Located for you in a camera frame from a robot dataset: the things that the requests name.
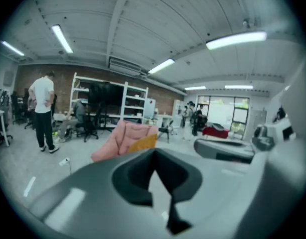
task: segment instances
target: table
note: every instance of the table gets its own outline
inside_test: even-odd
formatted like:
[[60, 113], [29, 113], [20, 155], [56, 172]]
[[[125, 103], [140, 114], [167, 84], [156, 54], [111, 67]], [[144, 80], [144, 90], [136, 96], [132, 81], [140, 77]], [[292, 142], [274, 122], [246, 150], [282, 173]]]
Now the table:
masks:
[[0, 111], [0, 119], [1, 119], [1, 126], [2, 126], [2, 131], [3, 131], [3, 137], [4, 137], [5, 144], [7, 145], [7, 147], [9, 147], [9, 143], [8, 143], [8, 139], [7, 139], [7, 134], [5, 132], [5, 127], [4, 127], [3, 114], [4, 114], [4, 111]]

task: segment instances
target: sneaker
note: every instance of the sneaker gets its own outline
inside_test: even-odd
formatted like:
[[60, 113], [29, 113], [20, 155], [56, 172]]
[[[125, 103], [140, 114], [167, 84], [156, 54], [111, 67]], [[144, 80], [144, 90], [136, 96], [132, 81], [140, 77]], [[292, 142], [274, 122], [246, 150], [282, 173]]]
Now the sneaker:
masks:
[[59, 146], [54, 146], [53, 149], [50, 149], [49, 152], [50, 153], [55, 153], [60, 147]]
[[63, 143], [63, 142], [65, 142], [65, 139], [64, 139], [64, 138], [58, 137], [58, 138], [55, 139], [53, 142], [54, 142], [54, 143]]

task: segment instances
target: concrete floor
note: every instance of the concrete floor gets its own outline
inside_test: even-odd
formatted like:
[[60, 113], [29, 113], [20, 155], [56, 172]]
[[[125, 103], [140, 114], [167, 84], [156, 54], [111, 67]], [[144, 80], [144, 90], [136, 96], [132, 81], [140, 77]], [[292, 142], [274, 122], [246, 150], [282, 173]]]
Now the concrete floor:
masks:
[[[98, 150], [110, 135], [108, 131], [99, 131], [98, 140], [91, 137], [86, 143], [83, 138], [73, 137], [69, 142], [60, 144], [60, 150], [56, 153], [50, 154], [47, 150], [40, 152], [32, 129], [24, 129], [24, 125], [11, 125], [8, 133], [13, 140], [10, 147], [5, 144], [0, 147], [0, 181], [7, 192], [25, 207], [69, 175], [69, 165], [60, 166], [60, 161], [69, 157], [73, 173], [92, 162], [91, 153]], [[194, 140], [183, 141], [178, 135], [170, 136], [170, 143], [167, 143], [165, 135], [157, 141], [156, 147], [199, 157], [193, 143]], [[33, 177], [35, 181], [26, 196], [26, 188]], [[167, 219], [170, 195], [156, 173], [151, 178], [150, 191], [153, 193], [154, 209]]]

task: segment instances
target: pink chair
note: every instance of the pink chair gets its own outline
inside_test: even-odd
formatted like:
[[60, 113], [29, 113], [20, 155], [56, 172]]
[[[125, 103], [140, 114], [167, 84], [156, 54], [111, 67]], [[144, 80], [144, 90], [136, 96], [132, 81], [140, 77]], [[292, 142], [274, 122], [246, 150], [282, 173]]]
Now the pink chair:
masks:
[[135, 142], [157, 133], [158, 129], [155, 126], [120, 120], [107, 142], [91, 155], [91, 159], [98, 162], [125, 155]]

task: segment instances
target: black pants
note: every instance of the black pants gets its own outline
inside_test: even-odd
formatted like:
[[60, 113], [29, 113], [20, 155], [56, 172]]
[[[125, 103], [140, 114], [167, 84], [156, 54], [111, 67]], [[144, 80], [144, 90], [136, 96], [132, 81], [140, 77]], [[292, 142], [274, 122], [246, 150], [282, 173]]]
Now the black pants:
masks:
[[45, 134], [49, 150], [54, 149], [52, 140], [51, 112], [44, 114], [35, 113], [35, 132], [40, 148], [44, 147], [43, 134]]

